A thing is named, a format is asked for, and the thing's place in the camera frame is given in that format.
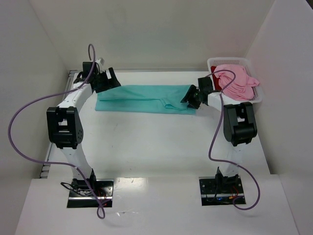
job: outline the cloth fold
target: cloth fold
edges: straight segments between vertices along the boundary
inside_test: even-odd
[[[240,65],[218,65],[215,68],[215,71],[218,70],[231,70],[236,74],[236,79],[231,83],[223,93],[238,101],[247,101],[251,100],[254,97],[254,92],[252,87],[256,87],[260,82],[254,77],[250,77],[246,73],[244,66]],[[232,79],[233,74],[230,72],[222,71],[215,74],[219,79],[219,86],[223,88],[226,86]]]
[[[190,85],[127,85],[98,93],[96,111],[195,114],[180,101]]]

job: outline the gray wall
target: gray wall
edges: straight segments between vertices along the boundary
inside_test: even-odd
[[[68,69],[86,45],[116,69],[203,69],[243,57],[273,0],[30,0]]]
[[[28,1],[1,1],[0,32],[0,233],[12,235],[39,165],[14,152],[7,137],[9,121],[25,103],[63,90],[67,71]],[[13,138],[30,157],[45,159],[45,111],[57,100],[35,104],[16,119]]]
[[[247,57],[265,93],[258,132],[301,235],[313,231],[313,10],[276,0]]]

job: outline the turquoise towel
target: turquoise towel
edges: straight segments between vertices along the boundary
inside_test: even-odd
[[[195,114],[180,101],[190,85],[128,85],[98,93],[96,111],[120,111],[158,114]]]

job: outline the purple cable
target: purple cable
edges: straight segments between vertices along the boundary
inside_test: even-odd
[[[254,208],[254,207],[259,203],[259,201],[260,201],[261,191],[260,191],[259,184],[258,184],[258,182],[256,181],[255,177],[251,174],[251,172],[250,172],[248,169],[246,169],[245,167],[243,167],[243,166],[241,166],[241,165],[239,165],[239,164],[237,164],[237,163],[235,163],[235,162],[228,161],[228,160],[214,159],[214,158],[211,157],[213,145],[214,145],[215,139],[216,139],[216,137],[217,137],[217,134],[218,134],[218,132],[219,132],[219,130],[220,130],[220,127],[221,127],[221,124],[222,124],[222,120],[223,120],[223,116],[224,116],[224,101],[223,101],[222,92],[226,89],[226,87],[228,87],[228,86],[236,79],[236,74],[235,74],[233,71],[230,71],[230,70],[218,70],[218,71],[214,71],[213,73],[210,73],[207,77],[209,77],[209,76],[211,76],[211,75],[213,75],[213,74],[215,74],[215,73],[217,73],[217,72],[222,72],[222,71],[226,71],[226,72],[232,73],[232,74],[234,75],[234,78],[233,78],[226,86],[224,86],[223,89],[220,91],[220,98],[221,98],[222,110],[221,110],[221,116],[220,116],[219,124],[218,124],[218,126],[217,126],[217,128],[216,128],[216,131],[215,131],[215,133],[214,133],[214,136],[213,136],[213,139],[212,139],[212,142],[211,142],[211,145],[210,145],[210,149],[209,149],[209,159],[212,160],[212,161],[214,161],[214,162],[229,163],[229,164],[236,165],[236,166],[238,166],[239,168],[245,170],[245,171],[251,176],[251,178],[254,180],[255,185],[256,185],[256,187],[257,187],[257,189],[258,189],[258,198],[256,199],[255,203],[254,203],[252,206],[250,206],[250,207],[248,207],[248,208],[240,208],[240,207],[238,207],[238,206],[235,204],[235,201],[236,201],[238,198],[242,198],[243,196],[235,197],[235,198],[233,199],[233,201],[232,201],[233,205],[234,205],[237,209],[240,209],[240,210],[242,210],[242,211],[247,211],[247,210],[250,210],[250,209]]]
[[[9,127],[8,127],[8,138],[9,138],[9,141],[10,141],[10,144],[12,145],[12,147],[14,148],[14,150],[20,154],[23,158],[29,160],[29,161],[32,161],[34,163],[39,163],[39,164],[56,164],[56,165],[68,165],[68,166],[71,166],[73,168],[75,168],[80,174],[81,176],[83,177],[84,181],[86,182],[86,185],[88,186],[89,190],[91,191],[92,195],[94,196],[94,198],[96,199],[97,203],[99,204],[99,207],[97,209],[97,216],[100,218],[100,219],[104,219],[106,217],[106,214],[105,214],[105,211],[104,211],[104,207],[103,207],[103,203],[104,202],[101,202],[97,195],[94,193],[90,183],[88,182],[87,178],[85,177],[85,175],[82,173],[82,171],[75,165],[73,164],[70,164],[70,163],[61,163],[61,162],[46,162],[46,161],[40,161],[40,160],[35,160],[33,158],[30,158],[28,156],[26,156],[25,154],[23,154],[14,144],[13,140],[12,140],[12,134],[11,134],[11,129],[12,129],[12,125],[13,125],[13,122],[15,120],[15,118],[17,117],[17,115],[22,111],[24,110],[25,108],[27,108],[29,105],[32,105],[33,103],[36,103],[38,101],[41,101],[43,99],[48,99],[48,98],[51,98],[51,97],[55,97],[55,96],[59,96],[59,95],[63,95],[63,94],[68,94],[68,93],[71,93],[71,92],[74,92],[74,91],[77,91],[78,89],[80,89],[83,85],[85,85],[89,78],[91,77],[91,74],[93,72],[93,68],[94,68],[94,65],[95,65],[95,60],[96,60],[96,54],[95,54],[95,50],[94,50],[94,46],[92,44],[89,44],[88,45],[88,55],[89,55],[89,58],[91,60],[91,56],[90,56],[90,47],[92,48],[92,53],[93,53],[93,61],[92,61],[92,66],[91,66],[91,69],[90,69],[90,72],[87,76],[87,78],[85,79],[85,81],[77,88],[73,89],[73,90],[70,90],[70,91],[66,91],[66,92],[62,92],[62,93],[57,93],[57,94],[50,94],[50,95],[47,95],[47,96],[43,96],[41,98],[38,98],[38,99],[35,99],[27,104],[25,104],[24,106],[22,106],[20,109],[17,110],[17,112],[13,115],[12,119],[10,120],[10,123],[9,123]],[[102,211],[102,216],[99,214],[99,209],[101,209]]]

